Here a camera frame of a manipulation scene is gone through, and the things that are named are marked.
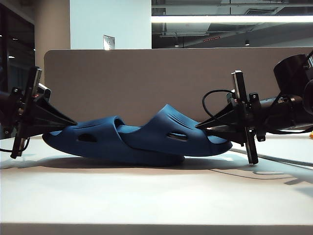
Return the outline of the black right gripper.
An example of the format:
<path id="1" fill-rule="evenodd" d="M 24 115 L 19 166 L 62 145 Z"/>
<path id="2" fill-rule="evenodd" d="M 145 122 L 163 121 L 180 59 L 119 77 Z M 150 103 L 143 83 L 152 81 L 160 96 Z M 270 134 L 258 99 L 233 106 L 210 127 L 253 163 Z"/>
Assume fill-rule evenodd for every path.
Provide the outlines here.
<path id="1" fill-rule="evenodd" d="M 261 103 L 257 93 L 247 94 L 243 72 L 232 73 L 234 94 L 221 111 L 214 117 L 198 123 L 195 127 L 207 127 L 208 135 L 220 137 L 228 141 L 239 143 L 246 147 L 248 162 L 258 163 L 258 155 L 254 138 L 258 141 L 266 140 L 266 132 L 262 127 Z"/>

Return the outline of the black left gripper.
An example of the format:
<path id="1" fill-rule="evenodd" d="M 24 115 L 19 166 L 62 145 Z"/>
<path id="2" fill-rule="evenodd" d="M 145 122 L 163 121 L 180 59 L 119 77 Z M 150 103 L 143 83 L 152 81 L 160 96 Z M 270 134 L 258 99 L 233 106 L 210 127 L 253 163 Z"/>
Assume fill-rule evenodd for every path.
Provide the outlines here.
<path id="1" fill-rule="evenodd" d="M 27 137 L 60 131 L 67 126 L 77 125 L 76 121 L 59 112 L 43 97 L 37 97 L 34 99 L 34 117 L 44 121 L 26 122 L 33 96 L 37 93 L 41 73 L 42 69 L 37 66 L 32 67 L 29 71 L 25 93 L 22 97 L 20 108 L 18 109 L 18 128 L 10 156 L 13 159 L 22 155 L 24 143 Z"/>

